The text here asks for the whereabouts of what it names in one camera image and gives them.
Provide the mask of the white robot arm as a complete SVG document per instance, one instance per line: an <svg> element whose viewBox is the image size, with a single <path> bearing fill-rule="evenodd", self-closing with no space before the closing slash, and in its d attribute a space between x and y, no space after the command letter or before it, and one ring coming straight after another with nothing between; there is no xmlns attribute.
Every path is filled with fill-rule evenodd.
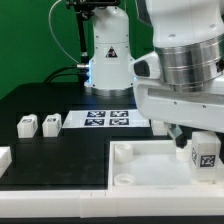
<svg viewBox="0 0 224 224"><path fill-rule="evenodd" d="M154 50L129 53L118 0L94 3L94 56L86 87L99 95L132 89L143 117L224 133L224 0L140 0Z"/></svg>

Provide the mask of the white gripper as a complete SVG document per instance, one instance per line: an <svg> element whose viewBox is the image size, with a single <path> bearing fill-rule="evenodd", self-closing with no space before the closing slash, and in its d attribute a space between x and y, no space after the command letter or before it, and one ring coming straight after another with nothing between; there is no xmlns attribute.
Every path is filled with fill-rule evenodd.
<svg viewBox="0 0 224 224"><path fill-rule="evenodd" d="M134 97L143 117L167 123L167 133L178 148L187 145L179 125L224 133L224 76L207 82L204 92L193 94L176 93L160 80L138 77Z"/></svg>

